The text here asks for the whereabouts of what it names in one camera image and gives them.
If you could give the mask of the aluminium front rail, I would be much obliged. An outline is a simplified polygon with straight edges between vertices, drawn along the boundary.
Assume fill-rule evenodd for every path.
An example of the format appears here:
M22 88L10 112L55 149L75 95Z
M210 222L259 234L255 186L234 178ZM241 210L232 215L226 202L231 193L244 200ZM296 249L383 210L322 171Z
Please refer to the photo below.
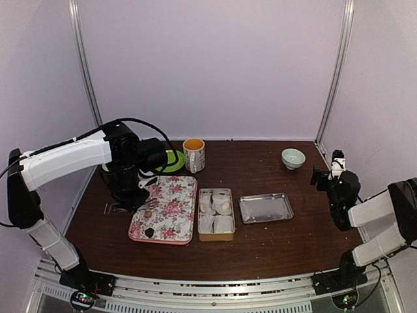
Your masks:
M318 273L255 280L162 280L116 275L111 295L101 295L91 312L343 312L344 295L358 298L352 312L404 312L389 265L366 269L367 282L319 295Z

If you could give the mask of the floral rectangular tray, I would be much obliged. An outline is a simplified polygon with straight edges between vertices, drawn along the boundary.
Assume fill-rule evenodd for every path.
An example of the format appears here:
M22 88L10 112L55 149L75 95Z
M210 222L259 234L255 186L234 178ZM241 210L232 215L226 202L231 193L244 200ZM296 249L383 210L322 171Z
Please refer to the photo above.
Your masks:
M156 182L146 186L148 200L155 199L156 207L152 216L144 216L138 211L131 220L128 236L142 243L166 245L186 245L193 237L197 180L192 176L161 176ZM152 238L145 230L154 229Z

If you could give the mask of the white swirl chocolate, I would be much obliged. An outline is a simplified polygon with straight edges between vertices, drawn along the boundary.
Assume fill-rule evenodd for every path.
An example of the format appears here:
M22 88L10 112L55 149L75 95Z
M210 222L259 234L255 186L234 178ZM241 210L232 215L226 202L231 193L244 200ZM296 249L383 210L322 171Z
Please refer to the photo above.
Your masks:
M201 203L200 204L200 211L202 212L202 213L206 213L206 212L208 212L210 210L210 205L209 204L207 204L207 203Z

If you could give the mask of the tan chocolate tin box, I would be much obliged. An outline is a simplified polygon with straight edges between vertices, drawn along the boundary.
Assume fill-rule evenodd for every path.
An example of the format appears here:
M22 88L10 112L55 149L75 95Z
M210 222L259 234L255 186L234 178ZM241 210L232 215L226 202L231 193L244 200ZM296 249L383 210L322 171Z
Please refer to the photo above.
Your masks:
M235 214L233 197L229 188L201 188L198 194L198 236L202 242L230 242L235 237ZM230 208L222 210L224 202L230 203ZM210 210L200 211L200 204L207 203Z

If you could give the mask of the dark chocolate piece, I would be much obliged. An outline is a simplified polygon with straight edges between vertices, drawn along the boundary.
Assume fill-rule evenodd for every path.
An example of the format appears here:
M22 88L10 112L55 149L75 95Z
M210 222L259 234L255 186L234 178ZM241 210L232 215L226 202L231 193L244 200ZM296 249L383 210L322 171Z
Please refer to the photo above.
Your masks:
M145 235L146 235L148 238L152 238L152 237L153 237L153 235L154 235L154 229L152 229L152 228L148 228L148 229L146 229L146 230L145 230Z

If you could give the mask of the tan tin lid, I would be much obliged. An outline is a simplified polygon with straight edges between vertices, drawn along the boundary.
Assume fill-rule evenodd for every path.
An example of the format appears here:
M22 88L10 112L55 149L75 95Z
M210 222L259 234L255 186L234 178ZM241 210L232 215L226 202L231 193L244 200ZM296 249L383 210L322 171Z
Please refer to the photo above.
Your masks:
M290 220L294 217L288 196L284 193L242 196L238 204L244 224Z

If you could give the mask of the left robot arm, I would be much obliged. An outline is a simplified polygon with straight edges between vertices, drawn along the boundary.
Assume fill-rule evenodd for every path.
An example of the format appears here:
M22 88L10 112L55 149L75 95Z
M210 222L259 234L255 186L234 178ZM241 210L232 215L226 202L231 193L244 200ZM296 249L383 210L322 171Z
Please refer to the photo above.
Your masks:
M94 282L82 255L67 241L40 205L37 190L43 185L76 171L102 165L104 181L112 197L124 209L135 213L149 193L141 186L140 171L149 170L149 141L139 137L124 123L113 122L73 138L33 152L15 149L9 154L7 175L8 218L13 227L26 231L68 273L69 280L86 290Z

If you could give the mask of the floral mug orange inside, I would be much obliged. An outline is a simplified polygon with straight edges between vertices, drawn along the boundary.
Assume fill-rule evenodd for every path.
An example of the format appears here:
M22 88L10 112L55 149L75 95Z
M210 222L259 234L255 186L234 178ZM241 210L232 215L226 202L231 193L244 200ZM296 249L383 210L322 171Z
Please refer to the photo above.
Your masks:
M190 138L182 144L185 166L192 174L205 169L205 142L199 138Z

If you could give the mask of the aluminium corner post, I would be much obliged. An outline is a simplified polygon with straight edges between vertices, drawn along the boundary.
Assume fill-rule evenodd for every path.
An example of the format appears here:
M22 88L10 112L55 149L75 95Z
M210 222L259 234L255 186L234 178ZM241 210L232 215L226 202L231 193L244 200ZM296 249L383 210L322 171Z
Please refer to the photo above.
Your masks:
M354 0L346 0L345 8L343 13L343 20L341 24L341 33L339 36L338 51L336 55L336 62L334 65L334 71L332 74L332 79L330 82L330 88L326 98L326 104L324 106L324 112L321 118L319 129L315 138L315 143L320 146L323 142L324 134L326 128L330 121L330 116L334 103L336 101L337 92L341 82L341 77L343 73L343 67L347 58L347 53L349 50L349 44L351 41L352 27L354 23Z
M100 108L97 103L96 93L93 86L93 80L89 63L87 59L87 51L83 39L83 32L81 26L81 19L79 15L79 5L76 0L68 0L68 9L70 15L70 22L72 25L72 32L74 35L76 51L78 55L79 65L81 68L81 79L84 84L87 95L87 102L92 113L93 121L96 127L102 126L103 118Z

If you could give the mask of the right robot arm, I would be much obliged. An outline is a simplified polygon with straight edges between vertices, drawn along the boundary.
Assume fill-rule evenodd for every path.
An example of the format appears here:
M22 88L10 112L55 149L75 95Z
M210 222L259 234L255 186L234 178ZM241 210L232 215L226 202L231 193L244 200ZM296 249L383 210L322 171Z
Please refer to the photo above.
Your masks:
M340 288L349 287L371 263L410 247L416 241L416 178L389 184L360 201L358 176L349 170L313 168L310 184L328 198L330 216L341 231L379 225L373 237L345 252L334 273Z

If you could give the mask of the white heart chocolate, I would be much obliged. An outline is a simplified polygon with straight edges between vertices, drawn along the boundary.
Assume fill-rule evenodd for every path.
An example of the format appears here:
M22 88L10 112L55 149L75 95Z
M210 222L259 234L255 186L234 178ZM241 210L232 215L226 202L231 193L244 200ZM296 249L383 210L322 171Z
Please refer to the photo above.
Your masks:
M230 208L230 203L229 202L224 202L223 204L222 204L222 210L223 211L226 211L226 210L228 210Z

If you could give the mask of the left aluminium corner post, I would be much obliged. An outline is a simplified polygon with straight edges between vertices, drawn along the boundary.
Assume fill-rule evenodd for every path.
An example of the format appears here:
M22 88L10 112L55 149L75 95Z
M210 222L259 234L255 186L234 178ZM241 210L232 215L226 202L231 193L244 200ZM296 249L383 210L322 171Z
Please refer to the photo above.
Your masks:
M70 15L70 22L72 25L72 32L74 35L76 51L78 55L79 65L81 68L81 79L84 84L87 95L87 102L92 113L93 121L96 127L102 126L103 118L100 108L97 103L96 93L93 86L93 80L89 63L87 59L87 51L83 39L83 32L81 26L81 19L79 15L79 5L76 0L68 0L68 9Z

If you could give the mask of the right aluminium corner post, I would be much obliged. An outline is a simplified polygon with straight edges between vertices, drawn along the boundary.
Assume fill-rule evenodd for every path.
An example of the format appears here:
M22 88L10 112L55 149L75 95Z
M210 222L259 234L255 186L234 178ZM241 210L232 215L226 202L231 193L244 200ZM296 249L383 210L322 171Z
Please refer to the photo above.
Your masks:
M343 20L341 24L341 33L339 36L338 51L336 55L336 62L334 65L334 71L332 74L332 79L330 82L330 88L326 98L326 104L324 106L324 112L321 118L319 129L315 138L315 143L320 146L323 142L324 134L326 128L330 121L330 116L334 103L336 101L337 92L341 82L341 77L343 73L343 67L347 58L347 53L349 50L349 44L351 41L352 27L354 23L354 0L346 0L345 8L343 13Z

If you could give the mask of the pale celadon small bowl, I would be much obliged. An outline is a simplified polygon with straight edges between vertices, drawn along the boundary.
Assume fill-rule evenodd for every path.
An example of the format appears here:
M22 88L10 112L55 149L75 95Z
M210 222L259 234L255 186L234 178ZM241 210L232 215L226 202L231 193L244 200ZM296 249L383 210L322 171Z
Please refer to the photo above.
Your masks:
M287 148L281 152L281 161L287 169L295 170L305 163L306 156L298 149Z

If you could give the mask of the green plastic plate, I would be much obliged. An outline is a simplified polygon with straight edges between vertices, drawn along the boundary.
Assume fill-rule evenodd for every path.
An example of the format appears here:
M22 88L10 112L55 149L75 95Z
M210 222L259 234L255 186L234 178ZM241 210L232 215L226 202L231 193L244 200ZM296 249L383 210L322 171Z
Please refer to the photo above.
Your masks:
M168 149L167 153L167 161L168 165L164 169L163 173L173 173L180 169L182 169L185 165L185 156L181 151L176 150L178 158L175 157L175 153L172 149Z

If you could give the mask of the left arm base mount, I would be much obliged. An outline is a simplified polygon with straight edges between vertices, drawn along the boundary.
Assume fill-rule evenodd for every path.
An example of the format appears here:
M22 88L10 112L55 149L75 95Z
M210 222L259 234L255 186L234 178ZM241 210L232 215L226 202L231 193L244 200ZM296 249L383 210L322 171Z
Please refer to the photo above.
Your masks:
M90 271L86 263L70 270L61 270L59 283L74 289L70 296L71 307L78 312L92 309L101 296L112 296L116 277Z

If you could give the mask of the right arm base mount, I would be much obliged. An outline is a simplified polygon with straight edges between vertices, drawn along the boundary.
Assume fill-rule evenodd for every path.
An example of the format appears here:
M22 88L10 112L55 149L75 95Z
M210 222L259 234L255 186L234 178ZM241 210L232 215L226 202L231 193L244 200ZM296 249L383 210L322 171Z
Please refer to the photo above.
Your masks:
M354 309L359 305L358 286L367 282L365 270L366 266L357 266L352 250L348 250L342 254L338 269L329 272L317 271L312 275L315 293L332 294L333 304L338 309Z

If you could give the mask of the metal tongs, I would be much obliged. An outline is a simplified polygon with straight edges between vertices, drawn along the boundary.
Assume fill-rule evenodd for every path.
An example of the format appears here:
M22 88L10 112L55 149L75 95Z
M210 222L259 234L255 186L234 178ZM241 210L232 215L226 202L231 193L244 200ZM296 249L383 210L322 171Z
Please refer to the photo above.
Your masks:
M137 209L127 209L125 206L119 203L106 203L104 207L104 214L110 215L115 213L130 213L136 214L138 211L152 210L156 207L157 201L155 199L146 201L141 207Z

